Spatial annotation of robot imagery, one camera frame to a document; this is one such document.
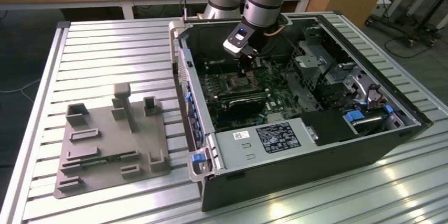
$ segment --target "blue latch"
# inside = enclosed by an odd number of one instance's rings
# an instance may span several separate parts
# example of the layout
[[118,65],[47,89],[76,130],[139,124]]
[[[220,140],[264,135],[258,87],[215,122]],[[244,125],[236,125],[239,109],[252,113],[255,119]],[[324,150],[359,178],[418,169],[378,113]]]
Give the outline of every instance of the blue latch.
[[206,154],[204,153],[198,153],[191,155],[191,162],[194,164],[204,163],[207,161]]
[[388,114],[391,114],[394,112],[394,108],[391,107],[391,105],[386,105],[384,110]]
[[191,92],[188,91],[188,93],[186,95],[186,102],[188,102],[190,98],[191,98]]
[[359,110],[348,111],[348,113],[346,114],[346,117],[347,117],[347,120],[350,122],[366,118],[366,116],[363,115],[363,113]]

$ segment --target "slatted metal surface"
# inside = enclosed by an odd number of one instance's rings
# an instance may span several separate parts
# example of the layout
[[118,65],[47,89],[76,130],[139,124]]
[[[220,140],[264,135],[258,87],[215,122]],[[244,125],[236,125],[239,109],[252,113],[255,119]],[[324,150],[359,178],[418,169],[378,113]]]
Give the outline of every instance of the slatted metal surface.
[[[448,219],[447,108],[352,24],[322,13],[427,116],[434,127],[374,165],[203,213],[190,181],[187,142],[171,72],[170,19],[72,23],[56,60],[55,83],[39,123],[19,219],[31,223],[416,223]],[[114,84],[131,82],[131,101],[155,95],[163,103],[170,175],[64,199],[52,196],[67,105],[111,105]]]

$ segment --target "barcode sticker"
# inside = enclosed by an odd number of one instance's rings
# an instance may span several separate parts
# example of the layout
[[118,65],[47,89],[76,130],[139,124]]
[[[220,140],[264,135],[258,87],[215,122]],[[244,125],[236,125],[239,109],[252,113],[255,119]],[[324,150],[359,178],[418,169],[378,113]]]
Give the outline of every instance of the barcode sticker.
[[234,133],[235,140],[240,140],[240,139],[244,139],[244,138],[248,138],[248,137],[250,137],[250,132],[248,131],[240,131],[240,132]]

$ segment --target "warning label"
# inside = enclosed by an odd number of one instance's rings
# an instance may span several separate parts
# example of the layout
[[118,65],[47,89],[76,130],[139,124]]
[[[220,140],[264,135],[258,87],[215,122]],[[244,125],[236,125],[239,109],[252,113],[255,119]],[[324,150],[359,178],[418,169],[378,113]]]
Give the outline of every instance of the warning label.
[[299,139],[292,131],[290,123],[282,123],[258,128],[264,150],[276,153],[300,146]]

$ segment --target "small circuit board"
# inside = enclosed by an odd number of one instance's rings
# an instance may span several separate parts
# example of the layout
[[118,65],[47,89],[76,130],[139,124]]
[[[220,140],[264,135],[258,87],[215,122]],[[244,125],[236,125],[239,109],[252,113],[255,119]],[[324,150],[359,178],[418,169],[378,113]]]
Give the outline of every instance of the small circuit board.
[[283,64],[262,60],[260,67],[243,76],[236,72],[200,76],[216,132],[300,116],[284,69]]

